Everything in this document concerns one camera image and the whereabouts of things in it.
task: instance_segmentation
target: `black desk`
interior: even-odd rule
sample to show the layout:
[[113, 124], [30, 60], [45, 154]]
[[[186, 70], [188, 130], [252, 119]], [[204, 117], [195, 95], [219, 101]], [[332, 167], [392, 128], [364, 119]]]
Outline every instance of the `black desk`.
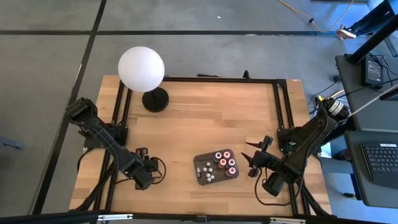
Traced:
[[[398, 73], [398, 58], [385, 57], [391, 70]], [[385, 65], [384, 61], [379, 58], [379, 61]], [[341, 80], [345, 92], [351, 92], [362, 88], [361, 85], [361, 65], [352, 65], [345, 56], [336, 56], [337, 69], [340, 72]], [[398, 78], [398, 76], [390, 73], [391, 79]], [[388, 81], [387, 69], [384, 68], [384, 81]], [[381, 91], [390, 87], [389, 83], [384, 84]], [[373, 98], [380, 95], [380, 93], [373, 90], [361, 90], [347, 96], [351, 112], [358, 110], [361, 106]], [[386, 133], [398, 133], [398, 101], [381, 101], [376, 100], [363, 110], [352, 116], [355, 129], [360, 131], [381, 131]]]
[[397, 143], [398, 134], [347, 131], [345, 132], [345, 138], [348, 149], [351, 152], [354, 173], [358, 181], [363, 203], [373, 207], [398, 208], [398, 189], [383, 187], [371, 182], [361, 151], [361, 144], [365, 143]]

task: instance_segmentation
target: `wooden tabletop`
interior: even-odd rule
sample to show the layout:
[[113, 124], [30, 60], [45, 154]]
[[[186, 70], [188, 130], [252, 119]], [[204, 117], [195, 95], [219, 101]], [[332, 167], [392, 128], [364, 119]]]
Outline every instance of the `wooden tabletop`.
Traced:
[[[289, 98], [296, 126], [308, 120], [308, 109], [300, 80], [287, 80]], [[119, 86], [119, 77], [105, 75], [97, 100], [98, 116], [110, 122]], [[111, 210], [131, 213], [178, 213], [207, 215], [281, 215], [291, 216], [291, 206], [263, 206], [254, 196], [255, 178], [248, 177], [248, 162], [241, 152], [253, 155], [265, 135], [274, 138], [268, 152], [281, 157], [278, 150], [278, 128], [275, 98], [271, 84], [163, 82], [161, 87], [170, 97], [168, 107], [160, 113], [148, 112], [142, 105], [142, 93], [133, 92], [127, 125], [126, 147], [135, 151], [147, 147], [150, 156], [161, 158], [167, 175], [158, 185], [147, 190], [134, 190], [134, 181], [115, 186]], [[119, 118], [124, 108], [123, 94]], [[281, 103], [284, 105], [282, 90]], [[284, 111], [285, 126], [287, 115]], [[201, 186], [196, 180], [193, 158], [198, 154], [232, 149], [239, 168], [237, 179]], [[98, 181], [103, 149], [95, 149], [81, 162], [70, 208], [79, 206]], [[119, 174], [118, 180], [124, 179]], [[308, 160], [305, 183], [315, 199], [331, 213], [329, 199], [319, 161]], [[278, 197], [269, 195], [261, 186], [260, 198], [267, 203], [290, 200], [287, 185]], [[297, 200], [300, 213], [301, 199]]]

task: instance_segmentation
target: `concrete floor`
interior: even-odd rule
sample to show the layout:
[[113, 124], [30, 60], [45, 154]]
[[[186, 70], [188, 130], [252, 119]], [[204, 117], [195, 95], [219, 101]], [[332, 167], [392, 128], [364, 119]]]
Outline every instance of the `concrete floor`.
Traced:
[[[334, 23], [347, 6], [309, 0], [287, 2], [311, 14], [324, 28]], [[3, 0], [0, 31], [91, 30], [99, 5], [100, 0]], [[351, 24], [368, 11], [367, 5], [354, 4], [343, 22]], [[313, 30], [313, 27], [276, 0], [112, 0], [105, 7], [99, 29]], [[95, 100], [102, 76], [117, 75], [121, 54], [130, 47], [143, 45], [160, 54], [166, 75], [205, 73], [241, 77], [244, 70], [249, 70], [256, 78], [298, 78], [303, 80], [309, 100], [337, 75], [334, 56], [352, 53], [366, 40], [362, 37], [340, 41], [314, 36], [97, 36], [79, 95]], [[29, 213], [87, 41], [87, 35], [0, 35], [0, 105], [4, 105], [0, 109], [0, 136], [26, 145], [23, 151], [0, 151], [0, 217]], [[385, 43], [374, 53], [391, 55]], [[340, 89], [342, 86], [337, 84], [323, 95]], [[69, 127], [44, 213], [68, 210], [82, 145], [83, 138], [77, 134], [77, 128]], [[351, 184], [333, 178], [326, 178], [331, 189]], [[359, 214], [375, 211], [359, 206], [343, 207], [347, 199], [331, 192], [329, 196], [333, 213], [338, 217], [370, 220]], [[377, 213], [380, 211], [381, 217], [398, 217], [395, 210], [380, 208]]]

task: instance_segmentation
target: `white sphere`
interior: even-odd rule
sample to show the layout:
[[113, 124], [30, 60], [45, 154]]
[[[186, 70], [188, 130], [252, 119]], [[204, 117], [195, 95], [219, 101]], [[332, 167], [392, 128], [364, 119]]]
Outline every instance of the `white sphere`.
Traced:
[[133, 47], [119, 60], [120, 80], [129, 89], [147, 92], [160, 85], [164, 77], [164, 64], [156, 51], [148, 47]]

